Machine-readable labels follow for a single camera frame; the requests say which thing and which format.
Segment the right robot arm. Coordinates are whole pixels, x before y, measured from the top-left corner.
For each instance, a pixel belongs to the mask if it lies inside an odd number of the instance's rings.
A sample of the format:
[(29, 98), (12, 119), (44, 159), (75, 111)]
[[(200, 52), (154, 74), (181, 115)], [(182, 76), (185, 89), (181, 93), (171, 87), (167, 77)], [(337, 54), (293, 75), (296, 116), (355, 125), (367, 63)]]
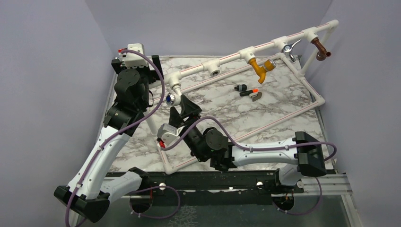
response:
[(321, 141), (310, 134), (297, 131), (294, 137), (277, 143), (238, 143), (228, 134), (215, 118), (219, 128), (209, 127), (200, 132), (197, 124), (206, 120), (201, 117), (202, 109), (186, 96), (181, 96), (181, 111), (170, 107), (170, 126), (182, 129), (179, 139), (169, 148), (174, 148), (184, 141), (191, 156), (199, 162), (210, 162), (210, 167), (226, 172), (229, 169), (251, 164), (285, 163), (293, 165), (303, 176), (320, 177), (327, 174)]

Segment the black orange marker pen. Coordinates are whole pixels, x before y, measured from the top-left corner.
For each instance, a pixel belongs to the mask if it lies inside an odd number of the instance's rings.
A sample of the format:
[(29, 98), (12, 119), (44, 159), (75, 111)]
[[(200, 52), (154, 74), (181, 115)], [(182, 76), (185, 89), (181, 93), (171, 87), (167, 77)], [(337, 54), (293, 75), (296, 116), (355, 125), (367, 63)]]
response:
[(244, 97), (244, 96), (249, 96), (250, 94), (257, 93), (257, 92), (259, 92), (259, 89), (255, 88), (255, 89), (252, 89), (252, 90), (242, 91), (242, 92), (239, 93), (239, 95), (241, 97)]

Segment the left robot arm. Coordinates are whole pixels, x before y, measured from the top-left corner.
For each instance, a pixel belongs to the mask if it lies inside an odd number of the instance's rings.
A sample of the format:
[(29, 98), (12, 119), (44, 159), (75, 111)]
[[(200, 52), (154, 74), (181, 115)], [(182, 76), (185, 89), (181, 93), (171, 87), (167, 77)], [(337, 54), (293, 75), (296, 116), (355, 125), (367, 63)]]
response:
[(104, 183), (104, 178), (138, 126), (161, 106), (161, 102), (149, 103), (149, 85), (156, 81), (165, 84), (160, 57), (123, 50), (112, 66), (117, 73), (116, 98), (105, 114), (97, 141), (73, 179), (54, 191), (54, 196), (66, 206), (66, 226), (70, 226), (71, 212), (85, 221), (98, 222), (116, 199), (132, 191), (143, 194), (148, 190), (148, 180), (132, 171), (109, 183)]

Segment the white faucet chrome knob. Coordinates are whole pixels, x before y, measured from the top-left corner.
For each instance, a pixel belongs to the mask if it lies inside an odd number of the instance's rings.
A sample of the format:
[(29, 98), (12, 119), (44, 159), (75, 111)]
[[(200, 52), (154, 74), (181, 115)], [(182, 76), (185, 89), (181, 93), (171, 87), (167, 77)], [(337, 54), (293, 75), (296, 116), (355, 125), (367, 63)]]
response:
[(169, 106), (179, 106), (181, 103), (181, 84), (173, 85), (171, 92), (166, 95), (166, 104)]

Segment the yellow plastic faucet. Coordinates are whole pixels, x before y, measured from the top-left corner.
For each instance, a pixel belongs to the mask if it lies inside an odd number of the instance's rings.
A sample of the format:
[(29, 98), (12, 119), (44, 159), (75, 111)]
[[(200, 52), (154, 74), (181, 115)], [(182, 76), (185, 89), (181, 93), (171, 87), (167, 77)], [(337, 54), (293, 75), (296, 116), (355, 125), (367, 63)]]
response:
[(258, 82), (260, 84), (265, 81), (267, 72), (273, 71), (276, 68), (276, 63), (272, 59), (268, 59), (262, 66), (259, 66), (256, 58), (252, 58), (248, 61), (248, 64), (252, 66), (255, 73), (259, 76)]

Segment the white PVC pipe frame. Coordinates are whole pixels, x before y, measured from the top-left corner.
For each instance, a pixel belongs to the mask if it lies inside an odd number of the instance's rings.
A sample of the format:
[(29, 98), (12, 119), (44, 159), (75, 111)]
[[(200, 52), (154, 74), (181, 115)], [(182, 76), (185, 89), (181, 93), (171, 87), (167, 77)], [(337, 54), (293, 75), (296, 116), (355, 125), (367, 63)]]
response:
[[(315, 101), (312, 102), (311, 104), (307, 105), (306, 107), (296, 110), (282, 118), (279, 118), (271, 123), (268, 123), (267, 125), (264, 125), (256, 130), (253, 130), (253, 131), (239, 137), (240, 140), (248, 139), (252, 136), (257, 135), (260, 132), (270, 129), (273, 126), (276, 126), (276, 125), (283, 123), (289, 119), (292, 119), (300, 114), (303, 114), (315, 107), (322, 106), (325, 103), (324, 98), (320, 94), (318, 94), (318, 92), (311, 86), (311, 84), (305, 78), (305, 73), (306, 73), (307, 69), (312, 64), (312, 62), (314, 60), (316, 60), (316, 53), (318, 52), (317, 49), (314, 50), (314, 52), (311, 54), (311, 56), (308, 58), (308, 60), (306, 61), (306, 63), (300, 70), (295, 68), (293, 63), (291, 63), (291, 61), (283, 53), (281, 53), (281, 49), (283, 48), (283, 46), (285, 44), (291, 44), (291, 42), (296, 42), (298, 39), (307, 40), (309, 43), (311, 43), (311, 40), (316, 37), (318, 37), (320, 42), (324, 45), (325, 42), (331, 36), (331, 34), (334, 32), (334, 30), (338, 27), (338, 25), (339, 25), (338, 20), (336, 20), (336, 19), (331, 20), (325, 24), (310, 27), (310, 28), (304, 29), (298, 33), (295, 33), (295, 34), (292, 34), (289, 36), (282, 36), (282, 37), (273, 39), (264, 44), (246, 47), (246, 48), (241, 49), (228, 56), (224, 56), (221, 58), (213, 58), (209, 61), (203, 62), (202, 64), (199, 64), (199, 65), (196, 65), (196, 66), (193, 66), (193, 67), (181, 70), (181, 71), (174, 71), (174, 72), (168, 73), (165, 75), (164, 83), (165, 83), (165, 85), (167, 85), (168, 87), (171, 88), (173, 85), (179, 84), (180, 80), (182, 78), (191, 76), (196, 73), (204, 72), (204, 71), (207, 71), (210, 75), (213, 76), (211, 79), (208, 79), (206, 81), (198, 83), (198, 84), (194, 85), (193, 87), (188, 87), (185, 89), (181, 88), (181, 92), (193, 91), (197, 88), (201, 88), (203, 86), (212, 84), (214, 82), (226, 79), (237, 73), (244, 72), (249, 69), (253, 69), (252, 66), (250, 66), (248, 64), (248, 61), (252, 58), (256, 58), (255, 53), (264, 51), (264, 50), (268, 50), (271, 48), (278, 48), (279, 53), (271, 56), (270, 59), (274, 60), (274, 59), (280, 58), (294, 73), (295, 81), (298, 83), (301, 83), (311, 93), (311, 95), (314, 97)], [(247, 66), (244, 66), (237, 70), (233, 70), (233, 71), (224, 73), (220, 76), (216, 75), (216, 72), (218, 71), (218, 68), (221, 65), (235, 61), (235, 60), (239, 60), (239, 59), (244, 60), (247, 63)], [(263, 60), (257, 61), (257, 63), (259, 66), (262, 66), (263, 63), (265, 63), (265, 61), (266, 60), (263, 59)]]

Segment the brown plastic faucet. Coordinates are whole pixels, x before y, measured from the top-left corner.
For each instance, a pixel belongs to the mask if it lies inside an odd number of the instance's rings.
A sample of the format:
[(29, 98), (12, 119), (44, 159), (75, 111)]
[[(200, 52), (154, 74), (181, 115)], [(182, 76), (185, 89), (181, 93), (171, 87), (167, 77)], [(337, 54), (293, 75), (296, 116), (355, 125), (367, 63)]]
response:
[(312, 39), (311, 43), (317, 48), (318, 52), (316, 53), (316, 59), (318, 61), (324, 61), (326, 58), (331, 56), (331, 52), (327, 51), (327, 49), (320, 42), (318, 37)]

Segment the small black grey cap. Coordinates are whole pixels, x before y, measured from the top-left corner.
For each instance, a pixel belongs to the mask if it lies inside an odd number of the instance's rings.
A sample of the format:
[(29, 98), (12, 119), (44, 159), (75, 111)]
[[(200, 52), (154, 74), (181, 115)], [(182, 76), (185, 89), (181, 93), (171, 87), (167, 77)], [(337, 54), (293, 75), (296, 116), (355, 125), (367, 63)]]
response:
[(247, 85), (245, 84), (240, 84), (234, 87), (235, 91), (243, 92), (247, 90)]

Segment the black mounting rail base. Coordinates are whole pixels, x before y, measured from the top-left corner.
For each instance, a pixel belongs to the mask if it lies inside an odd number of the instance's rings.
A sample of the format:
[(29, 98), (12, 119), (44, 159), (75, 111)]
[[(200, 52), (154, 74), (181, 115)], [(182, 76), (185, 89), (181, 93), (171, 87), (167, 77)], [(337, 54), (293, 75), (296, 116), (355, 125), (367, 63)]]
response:
[(297, 185), (282, 186), (278, 171), (189, 171), (168, 175), (164, 172), (138, 172), (145, 179), (140, 189), (150, 192), (136, 194), (131, 190), (123, 198), (134, 208), (151, 206), (218, 206), (271, 205), (272, 196), (303, 193)]

